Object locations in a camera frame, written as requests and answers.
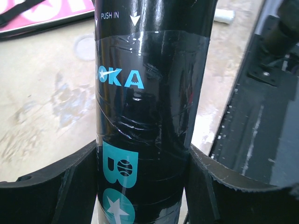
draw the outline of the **pink sign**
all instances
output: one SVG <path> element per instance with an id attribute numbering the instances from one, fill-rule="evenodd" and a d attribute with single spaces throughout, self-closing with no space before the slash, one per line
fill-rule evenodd
<path id="1" fill-rule="evenodd" d="M 24 2 L 24 0 L 0 0 L 0 14 L 22 2 Z M 0 33 L 51 21 L 63 20 L 93 10 L 94 7 L 91 0 L 45 0 L 16 17 L 5 27 L 0 28 Z"/>

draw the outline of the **black cylindrical container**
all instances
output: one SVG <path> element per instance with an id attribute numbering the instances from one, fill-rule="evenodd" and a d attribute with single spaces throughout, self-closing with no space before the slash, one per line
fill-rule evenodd
<path id="1" fill-rule="evenodd" d="M 101 224 L 178 222 L 216 3 L 95 1 Z"/>

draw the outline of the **floor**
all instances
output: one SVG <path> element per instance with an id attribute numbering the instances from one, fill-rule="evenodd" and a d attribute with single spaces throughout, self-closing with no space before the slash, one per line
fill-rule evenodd
<path id="1" fill-rule="evenodd" d="M 262 1 L 219 0 L 217 8 L 236 15 L 212 31 L 192 140 L 206 154 Z M 95 139 L 93 29 L 87 21 L 0 42 L 0 181 L 13 182 Z M 183 198 L 179 223 L 186 212 Z"/>

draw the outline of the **white triangle arrow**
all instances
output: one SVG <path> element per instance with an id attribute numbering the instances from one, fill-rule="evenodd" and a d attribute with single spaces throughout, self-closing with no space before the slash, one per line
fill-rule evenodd
<path id="1" fill-rule="evenodd" d="M 137 15 L 137 12 L 135 12 L 134 15 L 130 15 L 130 17 L 131 17 L 131 20 L 132 20 L 134 26 L 136 26 L 137 22 L 140 19 L 140 15 Z"/>

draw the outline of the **white cylindrical object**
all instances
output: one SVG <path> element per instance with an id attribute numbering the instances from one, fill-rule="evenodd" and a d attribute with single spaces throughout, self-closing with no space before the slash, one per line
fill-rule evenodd
<path id="1" fill-rule="evenodd" d="M 235 18 L 234 10 L 216 9 L 214 21 L 231 24 Z"/>

